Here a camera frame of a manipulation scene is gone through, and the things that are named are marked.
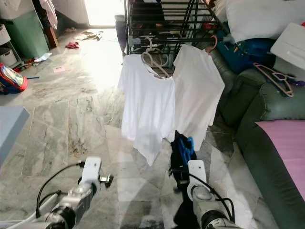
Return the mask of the green bin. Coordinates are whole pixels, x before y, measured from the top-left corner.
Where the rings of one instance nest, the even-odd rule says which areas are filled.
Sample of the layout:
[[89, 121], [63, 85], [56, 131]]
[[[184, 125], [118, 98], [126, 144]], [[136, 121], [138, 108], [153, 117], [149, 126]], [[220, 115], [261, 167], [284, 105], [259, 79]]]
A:
[[22, 59], [37, 59], [50, 50], [43, 26], [35, 11], [2, 22], [9, 33], [11, 43]]

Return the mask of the light blue folding table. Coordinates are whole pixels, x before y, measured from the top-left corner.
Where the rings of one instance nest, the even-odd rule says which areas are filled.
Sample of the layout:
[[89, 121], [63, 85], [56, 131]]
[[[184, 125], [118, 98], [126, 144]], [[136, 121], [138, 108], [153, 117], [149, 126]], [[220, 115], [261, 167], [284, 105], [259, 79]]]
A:
[[3, 105], [0, 124], [0, 222], [15, 222], [43, 213], [44, 186], [65, 144], [61, 131], [19, 105]]

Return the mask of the red and blue backpack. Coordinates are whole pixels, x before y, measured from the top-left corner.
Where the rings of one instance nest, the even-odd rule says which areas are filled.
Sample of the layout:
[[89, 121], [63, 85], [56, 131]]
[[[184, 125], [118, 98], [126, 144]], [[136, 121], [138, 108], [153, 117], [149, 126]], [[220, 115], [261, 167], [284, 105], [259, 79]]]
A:
[[1, 94], [17, 94], [24, 92], [29, 85], [28, 79], [4, 64], [0, 64]]

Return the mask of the dark purple tall bin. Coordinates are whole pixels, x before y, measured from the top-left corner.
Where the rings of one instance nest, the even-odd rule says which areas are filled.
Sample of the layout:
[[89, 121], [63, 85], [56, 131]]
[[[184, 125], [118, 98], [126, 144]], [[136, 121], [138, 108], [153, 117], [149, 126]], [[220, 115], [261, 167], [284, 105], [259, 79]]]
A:
[[126, 55], [126, 46], [128, 44], [128, 33], [126, 20], [124, 15], [115, 15], [115, 28], [117, 40], [122, 52], [122, 55]]

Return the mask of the small red garment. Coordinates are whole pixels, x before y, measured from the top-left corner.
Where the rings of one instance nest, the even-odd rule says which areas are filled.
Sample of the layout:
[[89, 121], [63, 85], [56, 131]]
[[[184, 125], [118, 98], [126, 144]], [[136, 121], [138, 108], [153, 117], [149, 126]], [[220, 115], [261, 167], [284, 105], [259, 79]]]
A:
[[213, 32], [216, 29], [216, 24], [214, 22], [203, 22], [200, 29], [204, 32]]

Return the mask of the white storage box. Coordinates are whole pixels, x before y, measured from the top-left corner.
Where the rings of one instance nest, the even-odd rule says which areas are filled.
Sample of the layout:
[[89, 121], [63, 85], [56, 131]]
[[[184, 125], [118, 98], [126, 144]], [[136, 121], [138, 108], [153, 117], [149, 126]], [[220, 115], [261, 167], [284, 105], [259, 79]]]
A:
[[279, 35], [270, 52], [305, 70], [305, 26], [291, 22]]

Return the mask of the pale pink hanging cloth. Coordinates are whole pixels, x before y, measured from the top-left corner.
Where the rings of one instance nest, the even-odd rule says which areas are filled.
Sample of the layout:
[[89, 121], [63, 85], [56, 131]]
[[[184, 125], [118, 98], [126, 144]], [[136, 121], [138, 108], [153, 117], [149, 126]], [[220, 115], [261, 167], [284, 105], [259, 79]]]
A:
[[52, 0], [39, 0], [40, 6], [44, 11], [46, 11], [46, 15], [48, 18], [48, 22], [52, 26], [53, 29], [58, 28], [58, 19], [55, 13], [55, 7]]

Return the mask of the black metal drying rack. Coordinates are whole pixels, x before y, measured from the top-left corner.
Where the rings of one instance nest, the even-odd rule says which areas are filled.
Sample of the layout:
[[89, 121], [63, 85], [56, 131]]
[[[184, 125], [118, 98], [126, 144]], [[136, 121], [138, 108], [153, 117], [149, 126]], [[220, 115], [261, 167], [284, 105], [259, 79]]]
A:
[[[176, 57], [181, 44], [196, 46], [200, 43], [211, 43], [211, 38], [218, 31], [229, 33], [227, 24], [221, 22], [207, 4], [207, 0], [158, 0], [162, 5], [165, 22], [161, 27], [158, 24], [158, 34], [139, 35], [133, 32], [131, 25], [131, 4], [125, 0], [124, 15], [128, 33], [127, 54], [141, 54], [148, 48], [148, 41], [143, 36], [151, 36], [152, 42], [159, 51], [150, 52], [155, 57], [172, 63]], [[204, 32], [200, 26], [204, 22], [213, 22], [216, 29], [212, 32]]]

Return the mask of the blue plastic hanger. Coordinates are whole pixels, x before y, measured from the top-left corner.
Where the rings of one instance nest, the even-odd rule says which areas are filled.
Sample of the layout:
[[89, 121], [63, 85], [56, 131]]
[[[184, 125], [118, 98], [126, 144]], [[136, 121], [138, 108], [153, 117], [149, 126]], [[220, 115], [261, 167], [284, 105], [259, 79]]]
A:
[[177, 144], [178, 144], [179, 154], [185, 166], [188, 165], [189, 161], [197, 159], [192, 137], [181, 136], [177, 140]]

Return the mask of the black hung garment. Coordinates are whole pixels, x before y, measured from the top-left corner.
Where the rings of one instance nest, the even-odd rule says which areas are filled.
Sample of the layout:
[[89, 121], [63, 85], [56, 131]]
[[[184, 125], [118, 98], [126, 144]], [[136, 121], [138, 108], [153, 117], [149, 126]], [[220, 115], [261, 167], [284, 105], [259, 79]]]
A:
[[158, 34], [158, 24], [163, 26], [165, 15], [158, 0], [146, 3], [144, 0], [129, 0], [131, 4], [131, 25], [139, 35]]

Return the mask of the beige patterned cloth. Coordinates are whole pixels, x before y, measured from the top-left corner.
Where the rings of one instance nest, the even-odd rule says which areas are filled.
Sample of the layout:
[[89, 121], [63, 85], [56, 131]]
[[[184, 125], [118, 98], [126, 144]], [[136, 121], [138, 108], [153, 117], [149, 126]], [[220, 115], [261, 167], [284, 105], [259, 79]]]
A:
[[83, 31], [79, 35], [76, 35], [76, 40], [97, 40], [100, 41], [104, 35], [104, 31]]

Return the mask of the pink cushion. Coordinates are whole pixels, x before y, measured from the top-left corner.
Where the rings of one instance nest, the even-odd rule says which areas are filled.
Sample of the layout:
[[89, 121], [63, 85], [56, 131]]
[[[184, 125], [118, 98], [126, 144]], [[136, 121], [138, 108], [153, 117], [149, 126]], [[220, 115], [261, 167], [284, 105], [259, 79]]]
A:
[[287, 172], [305, 197], [305, 120], [258, 121], [276, 148]]

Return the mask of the white drawer unit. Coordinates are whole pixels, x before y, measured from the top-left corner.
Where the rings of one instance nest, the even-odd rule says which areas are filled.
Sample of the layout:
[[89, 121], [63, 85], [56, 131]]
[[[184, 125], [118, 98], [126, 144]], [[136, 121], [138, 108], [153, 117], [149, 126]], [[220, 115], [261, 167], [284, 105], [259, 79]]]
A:
[[22, 61], [17, 50], [11, 43], [11, 38], [4, 24], [0, 24], [0, 41], [0, 63], [11, 69], [23, 67], [24, 61]]

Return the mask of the blue bag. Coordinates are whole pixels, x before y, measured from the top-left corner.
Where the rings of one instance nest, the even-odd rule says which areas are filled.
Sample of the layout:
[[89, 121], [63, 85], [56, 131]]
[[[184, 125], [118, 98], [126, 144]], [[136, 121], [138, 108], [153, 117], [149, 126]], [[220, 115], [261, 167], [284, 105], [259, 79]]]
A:
[[272, 67], [275, 55], [270, 52], [275, 40], [253, 38], [238, 43], [220, 42], [216, 48], [235, 73], [254, 67], [254, 63]]

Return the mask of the dark green sofa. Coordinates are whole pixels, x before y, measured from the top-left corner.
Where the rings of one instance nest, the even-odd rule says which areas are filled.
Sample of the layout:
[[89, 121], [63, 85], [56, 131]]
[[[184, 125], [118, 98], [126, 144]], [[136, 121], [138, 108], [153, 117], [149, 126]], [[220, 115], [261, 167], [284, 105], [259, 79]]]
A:
[[280, 229], [305, 229], [305, 200], [259, 121], [305, 120], [305, 88], [284, 96], [256, 69], [226, 79], [219, 114], [236, 131], [255, 182]]

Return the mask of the navy garment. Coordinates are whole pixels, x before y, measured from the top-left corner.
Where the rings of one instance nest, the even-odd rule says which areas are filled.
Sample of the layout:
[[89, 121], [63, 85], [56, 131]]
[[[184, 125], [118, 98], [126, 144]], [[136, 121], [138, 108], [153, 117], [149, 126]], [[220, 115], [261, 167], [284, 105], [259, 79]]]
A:
[[[181, 156], [179, 154], [177, 140], [179, 137], [185, 136], [178, 131], [174, 132], [174, 140], [170, 143], [172, 147], [172, 154], [170, 157], [170, 172], [173, 175], [173, 168], [174, 169], [181, 169], [185, 172], [189, 172], [188, 166], [185, 166]], [[196, 215], [193, 212], [193, 203], [190, 200], [187, 194], [186, 189], [177, 189], [181, 193], [183, 197], [183, 202], [179, 206], [173, 221], [176, 223], [176, 227], [173, 229], [200, 229], [200, 224], [197, 220]]]

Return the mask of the white pillow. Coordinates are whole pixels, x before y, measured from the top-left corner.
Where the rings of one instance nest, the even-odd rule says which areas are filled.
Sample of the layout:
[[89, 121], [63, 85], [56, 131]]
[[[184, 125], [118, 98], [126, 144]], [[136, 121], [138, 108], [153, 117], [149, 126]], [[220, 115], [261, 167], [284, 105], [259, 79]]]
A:
[[305, 0], [228, 0], [226, 16], [234, 42], [277, 39], [288, 24], [305, 22]]

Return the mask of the white paper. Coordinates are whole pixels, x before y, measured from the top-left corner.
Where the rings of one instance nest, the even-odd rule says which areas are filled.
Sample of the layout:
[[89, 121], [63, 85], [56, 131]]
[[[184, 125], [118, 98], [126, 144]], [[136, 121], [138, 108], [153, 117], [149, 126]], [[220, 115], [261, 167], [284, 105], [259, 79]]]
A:
[[34, 59], [33, 62], [40, 63], [46, 61], [47, 59], [50, 58], [51, 55], [52, 55], [51, 52], [44, 53], [41, 57]]

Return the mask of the white shirt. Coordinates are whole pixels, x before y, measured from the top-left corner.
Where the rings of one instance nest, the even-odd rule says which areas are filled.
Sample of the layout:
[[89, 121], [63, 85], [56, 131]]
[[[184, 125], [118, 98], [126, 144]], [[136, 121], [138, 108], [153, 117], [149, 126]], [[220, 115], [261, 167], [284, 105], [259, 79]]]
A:
[[130, 140], [152, 166], [163, 140], [174, 140], [174, 80], [159, 78], [141, 55], [129, 54], [123, 59], [118, 89], [124, 93], [122, 137]]
[[174, 128], [191, 137], [194, 149], [198, 151], [207, 128], [213, 125], [225, 85], [211, 56], [204, 50], [182, 44], [173, 64]]

